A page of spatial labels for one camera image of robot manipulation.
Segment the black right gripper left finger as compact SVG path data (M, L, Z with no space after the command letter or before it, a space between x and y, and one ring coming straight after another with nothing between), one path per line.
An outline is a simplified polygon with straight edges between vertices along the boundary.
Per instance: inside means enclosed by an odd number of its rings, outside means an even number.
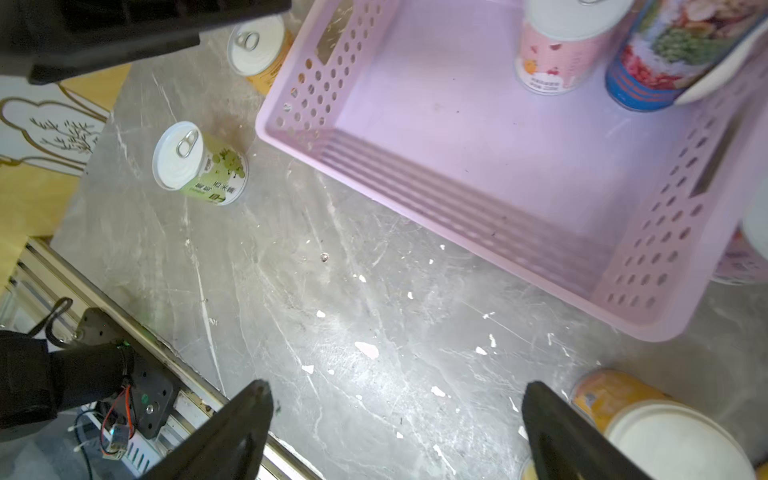
M254 380L143 477L255 479L273 413L269 383Z

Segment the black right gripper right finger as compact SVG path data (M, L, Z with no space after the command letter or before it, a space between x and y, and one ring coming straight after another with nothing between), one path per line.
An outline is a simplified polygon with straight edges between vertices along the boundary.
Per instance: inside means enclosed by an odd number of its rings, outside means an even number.
M526 386L522 418L539 479L649 479L540 381Z

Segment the pink can with pull tab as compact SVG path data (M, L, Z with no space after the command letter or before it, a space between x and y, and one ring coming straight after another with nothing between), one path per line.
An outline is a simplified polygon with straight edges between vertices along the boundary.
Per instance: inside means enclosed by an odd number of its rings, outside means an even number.
M767 176L758 185L712 280L729 285L767 283Z

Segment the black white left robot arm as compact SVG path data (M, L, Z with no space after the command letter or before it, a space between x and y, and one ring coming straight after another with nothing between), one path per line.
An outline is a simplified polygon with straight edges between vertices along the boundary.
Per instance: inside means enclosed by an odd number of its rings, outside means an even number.
M3 1L1 73L57 83L190 48L202 32L291 7L290 0Z

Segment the green label can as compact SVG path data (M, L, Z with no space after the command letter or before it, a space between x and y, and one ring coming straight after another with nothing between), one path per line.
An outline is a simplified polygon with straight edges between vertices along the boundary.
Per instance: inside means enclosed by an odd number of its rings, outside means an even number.
M155 145L152 174L164 190L216 205L229 205L245 190L244 155L189 121L168 127Z

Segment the yellow pineapple can pull tab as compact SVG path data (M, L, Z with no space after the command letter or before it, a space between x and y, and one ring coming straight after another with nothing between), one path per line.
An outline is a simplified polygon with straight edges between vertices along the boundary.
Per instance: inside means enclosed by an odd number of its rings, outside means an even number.
M532 458L528 458L524 463L520 474L519 480L538 480L535 465Z

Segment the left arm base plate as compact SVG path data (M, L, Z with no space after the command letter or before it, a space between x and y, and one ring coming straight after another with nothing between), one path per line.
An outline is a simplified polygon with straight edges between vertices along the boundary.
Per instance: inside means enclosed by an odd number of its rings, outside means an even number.
M130 350L128 367L121 372L123 384L130 386L131 423L144 438L155 439L173 410L181 381L100 308L86 309L76 332L85 345L112 344Z

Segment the blue mixed congee can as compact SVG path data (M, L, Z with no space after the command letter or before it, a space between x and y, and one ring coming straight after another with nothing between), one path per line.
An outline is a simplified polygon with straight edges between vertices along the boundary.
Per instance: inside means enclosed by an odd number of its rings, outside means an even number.
M607 92L628 110L667 108L766 17L765 1L647 1L607 68Z

